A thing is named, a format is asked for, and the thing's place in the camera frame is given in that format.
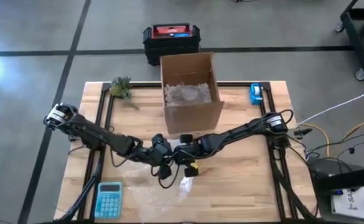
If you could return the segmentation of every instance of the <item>calculator display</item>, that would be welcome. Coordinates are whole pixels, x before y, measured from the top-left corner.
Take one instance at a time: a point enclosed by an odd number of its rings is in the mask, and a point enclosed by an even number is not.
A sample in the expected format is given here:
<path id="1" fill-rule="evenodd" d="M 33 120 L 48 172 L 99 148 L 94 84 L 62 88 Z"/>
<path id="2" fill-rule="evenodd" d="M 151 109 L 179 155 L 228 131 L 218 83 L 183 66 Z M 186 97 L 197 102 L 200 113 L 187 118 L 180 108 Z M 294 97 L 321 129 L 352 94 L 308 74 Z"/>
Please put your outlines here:
<path id="1" fill-rule="evenodd" d="M 102 185 L 100 187 L 101 191 L 112 191 L 112 192 L 117 192 L 119 191 L 119 185 Z"/>

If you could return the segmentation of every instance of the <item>blue calculator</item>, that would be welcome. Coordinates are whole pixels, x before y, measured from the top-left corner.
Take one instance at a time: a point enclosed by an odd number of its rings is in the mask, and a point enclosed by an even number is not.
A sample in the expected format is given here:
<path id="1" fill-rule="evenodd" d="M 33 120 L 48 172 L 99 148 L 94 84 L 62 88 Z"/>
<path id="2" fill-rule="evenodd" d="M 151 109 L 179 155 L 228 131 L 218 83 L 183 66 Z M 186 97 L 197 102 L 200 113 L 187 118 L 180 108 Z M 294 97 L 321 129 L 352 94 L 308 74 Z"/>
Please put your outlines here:
<path id="1" fill-rule="evenodd" d="M 122 205 L 122 183 L 103 182 L 98 188 L 95 218 L 119 218 Z"/>

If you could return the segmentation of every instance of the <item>blue tape dispenser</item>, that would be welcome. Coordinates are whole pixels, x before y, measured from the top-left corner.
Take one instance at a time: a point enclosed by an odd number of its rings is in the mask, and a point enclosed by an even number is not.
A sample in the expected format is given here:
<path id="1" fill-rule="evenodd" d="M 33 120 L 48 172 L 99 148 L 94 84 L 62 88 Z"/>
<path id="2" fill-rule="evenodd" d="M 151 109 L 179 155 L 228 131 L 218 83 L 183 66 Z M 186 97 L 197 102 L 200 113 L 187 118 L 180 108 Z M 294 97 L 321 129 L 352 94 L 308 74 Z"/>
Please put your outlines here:
<path id="1" fill-rule="evenodd" d="M 259 83 L 253 83 L 250 87 L 250 98 L 252 105 L 259 105 L 261 104 L 262 98 L 262 89 Z"/>

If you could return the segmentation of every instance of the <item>white cable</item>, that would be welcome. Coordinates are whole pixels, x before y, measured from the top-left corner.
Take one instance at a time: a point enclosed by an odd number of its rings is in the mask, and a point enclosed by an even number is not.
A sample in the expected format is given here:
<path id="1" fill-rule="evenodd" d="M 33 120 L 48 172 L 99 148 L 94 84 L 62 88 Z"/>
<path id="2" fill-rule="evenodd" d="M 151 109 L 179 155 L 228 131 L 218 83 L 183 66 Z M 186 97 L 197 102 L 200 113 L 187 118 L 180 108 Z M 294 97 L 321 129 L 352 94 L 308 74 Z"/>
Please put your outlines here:
<path id="1" fill-rule="evenodd" d="M 336 109 L 336 108 L 338 108 L 338 107 L 340 107 L 340 106 L 343 106 L 343 105 L 345 105 L 345 104 L 347 104 L 347 103 L 350 103 L 350 102 L 352 102 L 352 101 L 358 100 L 358 99 L 360 99 L 361 97 L 364 97 L 364 94 L 363 94 L 363 95 L 361 95 L 361 96 L 358 96 L 358 97 L 356 97 L 356 98 L 354 98 L 354 99 L 348 100 L 348 101 L 346 101 L 346 102 L 344 102 L 344 103 L 341 103 L 341 104 L 339 104 L 339 105 L 337 105 L 337 106 L 333 106 L 333 107 L 331 107 L 331 108 L 328 108 L 328 109 L 326 109 L 325 111 L 322 111 L 322 112 L 320 112 L 320 113 L 317 113 L 317 114 L 315 114 L 315 115 L 311 116 L 310 118 L 307 118 L 307 119 L 305 119 L 305 120 L 303 120 L 303 121 L 299 122 L 299 123 L 297 124 L 297 126 L 299 126 L 299 125 L 301 125 L 301 124 L 305 123 L 306 121 L 308 121 L 308 120 L 310 120 L 310 119 L 312 119 L 312 118 L 317 117 L 318 115 L 322 115 L 322 114 L 324 114 L 325 112 L 328 112 L 328 111 L 330 111 L 330 110 L 332 110 L 332 109 Z"/>

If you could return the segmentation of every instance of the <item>black floor stripe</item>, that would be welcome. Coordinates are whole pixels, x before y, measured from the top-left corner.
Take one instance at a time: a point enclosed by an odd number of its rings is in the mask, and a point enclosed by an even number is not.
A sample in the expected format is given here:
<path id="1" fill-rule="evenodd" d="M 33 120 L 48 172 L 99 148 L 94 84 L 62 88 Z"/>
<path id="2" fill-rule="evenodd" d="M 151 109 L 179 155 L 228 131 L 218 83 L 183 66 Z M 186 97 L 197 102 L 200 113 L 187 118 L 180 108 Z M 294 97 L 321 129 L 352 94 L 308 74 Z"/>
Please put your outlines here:
<path id="1" fill-rule="evenodd" d="M 330 52 L 351 51 L 351 46 L 320 46 L 320 47 L 213 47 L 202 48 L 201 52 L 243 53 L 243 52 Z M 48 51 L 14 51 L 0 52 L 0 57 L 19 56 L 62 56 L 62 55 L 124 55 L 144 54 L 144 49 L 113 49 L 113 50 L 48 50 Z"/>
<path id="2" fill-rule="evenodd" d="M 71 53 L 75 52 L 77 49 L 77 46 L 78 46 L 78 43 L 79 43 L 79 40 L 81 37 L 83 25 L 86 20 L 86 15 L 88 14 L 90 3 L 91 3 L 91 0 L 85 0 L 85 3 L 83 5 L 82 13 L 81 13 L 78 25 L 77 25 L 77 29 L 74 34 L 74 38 L 72 40 L 71 47 L 70 47 L 69 52 L 71 52 Z M 74 55 L 69 54 L 67 57 L 67 60 L 65 62 L 65 65 L 64 65 L 62 76 L 60 77 L 60 81 L 59 81 L 59 84 L 57 87 L 57 91 L 56 91 L 52 106 L 54 106 L 54 104 L 58 103 L 63 97 L 65 85 L 67 83 L 67 78 L 68 78 L 68 74 L 70 73 L 73 59 L 74 59 Z M 36 190 L 38 187 L 39 178 L 40 178 L 40 175 L 42 172 L 42 168 L 44 166 L 44 161 L 46 158 L 46 153 L 47 153 L 47 149 L 49 147 L 49 142 L 50 142 L 51 137 L 52 137 L 52 131 L 49 128 L 46 128 L 44 136 L 43 136 L 41 144 L 40 144 L 40 147 L 39 147 L 37 160 L 35 162 L 34 170 L 32 171 L 32 175 L 31 175 L 31 179 L 30 179 L 30 182 L 28 185 L 26 197 L 24 198 L 24 202 L 22 204 L 22 208 L 20 211 L 20 215 L 19 215 L 17 224 L 26 224 L 28 221 L 28 217 L 29 217 L 29 214 L 31 211 L 32 203 L 34 202 L 35 193 L 36 193 Z"/>

